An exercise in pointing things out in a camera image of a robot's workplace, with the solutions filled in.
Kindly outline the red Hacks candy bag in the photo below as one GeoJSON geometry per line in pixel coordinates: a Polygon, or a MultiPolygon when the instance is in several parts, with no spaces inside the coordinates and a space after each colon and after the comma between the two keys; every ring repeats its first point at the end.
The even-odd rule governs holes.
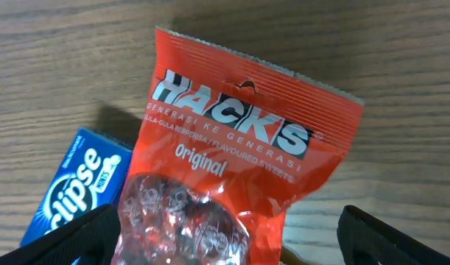
{"type": "Polygon", "coordinates": [[[287,209],[348,154],[364,102],[286,68],[155,31],[114,264],[278,264],[287,209]]]}

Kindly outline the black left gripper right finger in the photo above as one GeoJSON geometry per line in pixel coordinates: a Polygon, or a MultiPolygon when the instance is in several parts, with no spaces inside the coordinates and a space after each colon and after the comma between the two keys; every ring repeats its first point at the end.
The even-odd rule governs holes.
{"type": "Polygon", "coordinates": [[[343,208],[337,240],[350,265],[450,265],[450,257],[353,205],[343,208]]]}

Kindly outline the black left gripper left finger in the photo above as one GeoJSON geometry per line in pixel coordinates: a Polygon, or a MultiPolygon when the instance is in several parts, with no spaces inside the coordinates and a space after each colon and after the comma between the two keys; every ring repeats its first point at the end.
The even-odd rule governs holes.
{"type": "Polygon", "coordinates": [[[0,257],[0,265],[109,264],[120,234],[115,205],[101,205],[24,247],[0,257]]]}

